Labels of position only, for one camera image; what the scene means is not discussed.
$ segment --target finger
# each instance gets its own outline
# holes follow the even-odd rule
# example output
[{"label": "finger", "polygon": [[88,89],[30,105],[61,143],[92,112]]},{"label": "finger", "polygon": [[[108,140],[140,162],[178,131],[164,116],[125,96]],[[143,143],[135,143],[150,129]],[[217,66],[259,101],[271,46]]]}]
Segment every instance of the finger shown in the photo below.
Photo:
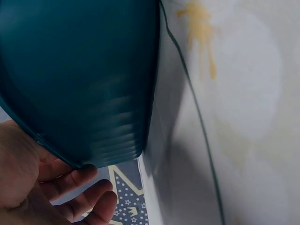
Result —
[{"label": "finger", "polygon": [[42,146],[39,145],[37,148],[38,155],[39,155],[39,161],[43,163],[50,163],[57,159],[56,156],[52,155],[50,152],[48,152],[46,149],[44,149]]},{"label": "finger", "polygon": [[113,191],[105,192],[96,203],[93,211],[82,221],[74,225],[108,225],[117,205],[117,195]]},{"label": "finger", "polygon": [[38,153],[40,161],[52,162],[55,159],[57,159],[54,155],[52,155],[50,152],[48,152],[46,149],[40,146],[36,141],[34,141],[31,137],[29,137],[25,132],[23,132],[22,129],[13,120],[7,120],[2,124],[14,127],[18,134],[20,134],[21,137],[24,138],[23,141],[25,141],[25,143],[29,145],[31,149],[34,149]]},{"label": "finger", "polygon": [[73,200],[57,205],[55,208],[70,222],[73,222],[77,217],[92,209],[99,198],[112,189],[113,185],[109,180],[100,180]]},{"label": "finger", "polygon": [[93,179],[97,174],[97,168],[93,165],[86,165],[82,169],[74,170],[71,173],[61,176],[53,181],[41,183],[40,186],[49,201],[54,201],[81,185]]},{"label": "finger", "polygon": [[51,181],[59,176],[72,172],[74,169],[62,162],[60,159],[56,159],[51,163],[40,163],[39,165],[39,182]]}]

